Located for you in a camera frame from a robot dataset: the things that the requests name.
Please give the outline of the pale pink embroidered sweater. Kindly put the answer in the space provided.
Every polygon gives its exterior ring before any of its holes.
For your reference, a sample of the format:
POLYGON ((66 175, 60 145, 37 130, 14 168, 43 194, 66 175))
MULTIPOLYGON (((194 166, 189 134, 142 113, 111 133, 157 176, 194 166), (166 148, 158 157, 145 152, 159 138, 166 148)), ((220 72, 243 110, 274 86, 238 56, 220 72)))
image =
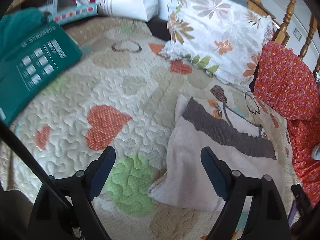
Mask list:
POLYGON ((229 194, 222 164, 249 178, 268 174, 282 191, 277 156, 263 126, 249 122, 223 102, 179 95, 167 146, 167 170, 149 187, 148 195, 174 207, 220 211, 229 194))

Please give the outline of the heart patterned quilted bedspread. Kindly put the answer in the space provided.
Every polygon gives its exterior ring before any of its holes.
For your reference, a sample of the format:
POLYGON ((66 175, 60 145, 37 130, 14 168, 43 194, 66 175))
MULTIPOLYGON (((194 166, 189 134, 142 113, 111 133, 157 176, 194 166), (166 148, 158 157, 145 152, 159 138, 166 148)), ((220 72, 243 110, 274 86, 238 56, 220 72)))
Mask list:
POLYGON ((93 206, 112 239, 203 239, 223 201, 212 211, 173 207, 149 193, 167 169, 169 139, 184 109, 180 99, 194 98, 211 114, 241 123, 240 131, 263 135, 276 161, 252 161, 232 150, 241 171, 261 168, 279 177, 286 211, 297 183, 287 122, 273 109, 187 62, 159 56, 163 41, 143 22, 95 18, 67 33, 82 59, 41 91, 11 124, 43 169, 56 178, 85 169, 107 146, 117 158, 93 206))

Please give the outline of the red floral fabric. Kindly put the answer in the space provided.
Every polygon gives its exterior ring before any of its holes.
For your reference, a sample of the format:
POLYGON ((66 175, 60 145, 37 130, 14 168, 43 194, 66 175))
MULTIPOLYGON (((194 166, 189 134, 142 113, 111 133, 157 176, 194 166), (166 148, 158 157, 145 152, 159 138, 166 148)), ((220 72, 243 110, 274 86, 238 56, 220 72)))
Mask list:
POLYGON ((319 93, 308 66, 292 51, 270 41, 262 48, 253 94, 287 120, 292 164, 312 205, 319 202, 319 93))

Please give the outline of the teal plastic package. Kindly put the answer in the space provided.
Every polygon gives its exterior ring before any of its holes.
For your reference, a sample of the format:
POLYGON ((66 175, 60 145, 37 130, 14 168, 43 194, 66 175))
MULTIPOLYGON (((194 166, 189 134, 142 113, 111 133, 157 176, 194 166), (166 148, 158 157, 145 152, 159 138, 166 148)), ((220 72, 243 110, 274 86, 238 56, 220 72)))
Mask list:
POLYGON ((27 104, 82 52, 73 39, 39 9, 1 19, 1 121, 10 125, 27 104))

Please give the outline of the white floral pillow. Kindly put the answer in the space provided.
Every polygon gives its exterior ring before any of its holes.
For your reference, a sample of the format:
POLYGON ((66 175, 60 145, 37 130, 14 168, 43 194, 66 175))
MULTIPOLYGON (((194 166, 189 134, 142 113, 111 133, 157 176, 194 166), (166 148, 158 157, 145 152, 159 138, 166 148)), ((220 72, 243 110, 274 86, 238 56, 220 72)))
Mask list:
POLYGON ((231 0, 171 0, 168 17, 171 38, 161 55, 186 59, 222 83, 249 91, 272 33, 271 16, 231 0))

